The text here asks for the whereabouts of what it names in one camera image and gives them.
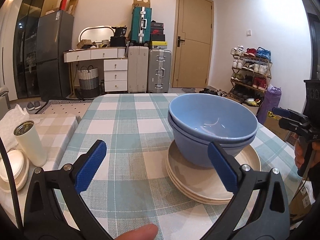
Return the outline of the right hand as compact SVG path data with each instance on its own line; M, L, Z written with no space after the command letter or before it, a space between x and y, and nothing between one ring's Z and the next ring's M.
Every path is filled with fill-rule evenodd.
M315 141L312 143L313 150L316 151L313 162L310 164L310 168L313 168L320 162L320 143L319 141ZM303 150L300 146L298 140L295 143L295 164L298 169L304 164Z

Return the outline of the left hand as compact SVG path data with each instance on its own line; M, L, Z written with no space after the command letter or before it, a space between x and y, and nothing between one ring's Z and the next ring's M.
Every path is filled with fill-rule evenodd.
M154 240L158 233L158 227L155 224L147 224L135 230L121 234L116 240Z

